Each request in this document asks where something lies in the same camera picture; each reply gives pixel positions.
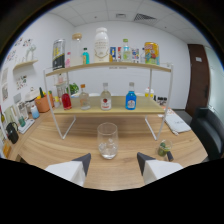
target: poster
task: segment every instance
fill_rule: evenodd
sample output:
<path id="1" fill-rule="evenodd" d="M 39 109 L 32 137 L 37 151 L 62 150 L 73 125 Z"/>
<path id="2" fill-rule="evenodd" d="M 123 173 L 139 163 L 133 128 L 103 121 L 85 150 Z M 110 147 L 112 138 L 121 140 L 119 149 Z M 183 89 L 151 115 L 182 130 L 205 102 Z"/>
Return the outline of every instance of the poster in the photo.
<path id="1" fill-rule="evenodd" d="M 7 76 L 8 76 L 8 68 L 3 70 L 3 73 L 2 73 L 2 85 L 7 82 Z"/>
<path id="2" fill-rule="evenodd" d="M 16 81 L 16 85 L 17 85 L 17 90 L 20 90 L 24 87 L 27 86 L 27 76 L 20 76 L 17 81 Z"/>
<path id="3" fill-rule="evenodd" d="M 2 86 L 2 99 L 3 102 L 8 99 L 8 83 L 5 83 Z"/>

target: plastic bottle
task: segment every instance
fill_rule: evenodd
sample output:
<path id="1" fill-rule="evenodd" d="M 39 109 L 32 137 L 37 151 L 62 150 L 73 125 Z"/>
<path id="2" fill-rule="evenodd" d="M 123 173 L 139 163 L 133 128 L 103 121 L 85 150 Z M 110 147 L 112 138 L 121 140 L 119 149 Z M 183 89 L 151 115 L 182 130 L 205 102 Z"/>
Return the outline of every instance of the plastic bottle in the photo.
<path id="1" fill-rule="evenodd" d="M 83 64 L 81 39 L 81 33 L 75 33 L 72 35 L 70 66 Z"/>
<path id="2" fill-rule="evenodd" d="M 140 56 L 140 63 L 141 64 L 145 64 L 145 48 L 143 47 L 142 48 L 142 53 L 141 53 L 141 56 Z"/>
<path id="3" fill-rule="evenodd" d="M 121 61 L 132 62 L 132 51 L 128 46 L 128 39 L 123 39 L 123 47 L 121 48 Z"/>
<path id="4" fill-rule="evenodd" d="M 70 67 L 70 58 L 71 57 L 71 52 L 67 53 L 67 60 L 65 61 L 65 68 L 69 68 Z"/>
<path id="5" fill-rule="evenodd" d="M 82 54 L 82 57 L 83 57 L 83 64 L 84 65 L 87 65 L 89 64 L 89 53 L 87 52 L 87 48 L 83 48 L 84 52 Z"/>
<path id="6" fill-rule="evenodd" d="M 95 46 L 94 46 L 94 62 L 109 62 L 110 48 L 107 29 L 100 27 L 96 29 Z"/>
<path id="7" fill-rule="evenodd" d="M 149 87 L 145 89 L 145 97 L 149 96 Z M 153 98 L 154 97 L 154 90 L 151 89 L 151 93 L 150 93 L 150 97 Z"/>

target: door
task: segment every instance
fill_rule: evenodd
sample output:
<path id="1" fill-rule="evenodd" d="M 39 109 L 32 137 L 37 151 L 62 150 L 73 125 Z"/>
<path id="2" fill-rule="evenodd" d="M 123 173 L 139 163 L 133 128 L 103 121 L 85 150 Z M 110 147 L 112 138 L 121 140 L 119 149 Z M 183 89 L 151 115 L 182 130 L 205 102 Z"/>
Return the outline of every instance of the door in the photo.
<path id="1" fill-rule="evenodd" d="M 209 96 L 209 66 L 203 45 L 188 44 L 191 82 L 185 111 L 193 117 L 197 107 L 206 107 Z"/>

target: label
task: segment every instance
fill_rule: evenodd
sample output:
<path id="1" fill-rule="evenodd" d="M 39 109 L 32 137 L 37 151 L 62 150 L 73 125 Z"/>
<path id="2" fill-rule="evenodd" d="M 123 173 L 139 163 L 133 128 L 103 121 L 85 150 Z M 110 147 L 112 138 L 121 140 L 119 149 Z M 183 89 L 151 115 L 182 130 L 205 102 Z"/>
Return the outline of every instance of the label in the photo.
<path id="1" fill-rule="evenodd" d="M 128 101 L 128 108 L 135 108 L 135 101 L 134 100 L 129 100 Z"/>
<path id="2" fill-rule="evenodd" d="M 159 65 L 159 46 L 156 43 L 145 43 L 145 63 Z"/>
<path id="3" fill-rule="evenodd" d="M 101 99 L 101 109 L 109 110 L 111 109 L 111 100 L 110 99 Z"/>
<path id="4" fill-rule="evenodd" d="M 83 64 L 86 65 L 86 55 L 83 55 Z"/>
<path id="5" fill-rule="evenodd" d="M 106 57 L 109 56 L 109 44 L 108 40 L 99 39 L 95 42 L 95 58 L 100 62 L 106 61 Z"/>

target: shelf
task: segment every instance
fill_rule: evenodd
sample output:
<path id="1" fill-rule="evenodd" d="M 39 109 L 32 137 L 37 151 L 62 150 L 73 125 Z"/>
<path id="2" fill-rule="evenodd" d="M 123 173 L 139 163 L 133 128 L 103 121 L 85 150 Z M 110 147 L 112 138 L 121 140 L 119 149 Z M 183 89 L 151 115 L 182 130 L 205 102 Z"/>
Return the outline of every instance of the shelf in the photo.
<path id="1" fill-rule="evenodd" d="M 26 62 L 22 62 L 22 63 L 19 63 L 19 64 L 17 64 L 15 67 L 14 67 L 14 69 L 17 69 L 17 68 L 21 68 L 21 67 L 24 67 L 24 66 L 26 66 L 26 65 L 32 65 L 32 64 L 34 64 L 35 62 L 37 62 L 38 60 L 33 60 L 33 61 L 26 61 Z"/>
<path id="2" fill-rule="evenodd" d="M 143 68 L 143 69 L 152 69 L 153 71 L 164 71 L 164 72 L 171 72 L 171 69 L 161 67 L 158 65 L 151 65 L 151 64 L 140 64 L 140 63 L 132 63 L 132 62 L 104 62 L 104 63 L 92 63 L 88 65 L 77 65 L 72 66 L 69 68 L 61 68 L 56 69 L 53 72 L 50 72 L 46 74 L 47 76 L 56 75 L 56 74 L 62 74 L 69 71 L 75 71 L 80 69 L 88 69 L 88 68 L 97 68 L 97 67 L 113 67 L 115 68 L 125 68 L 125 67 L 133 67 L 133 68 Z"/>
<path id="3" fill-rule="evenodd" d="M 90 97 L 91 108 L 81 110 L 79 98 L 71 98 L 72 109 L 64 110 L 60 105 L 54 109 L 54 114 L 75 114 L 75 115 L 147 115 L 147 114 L 164 114 L 164 110 L 152 98 L 137 96 L 135 110 L 125 108 L 126 96 L 112 96 L 112 108 L 108 111 L 101 110 L 100 96 Z"/>

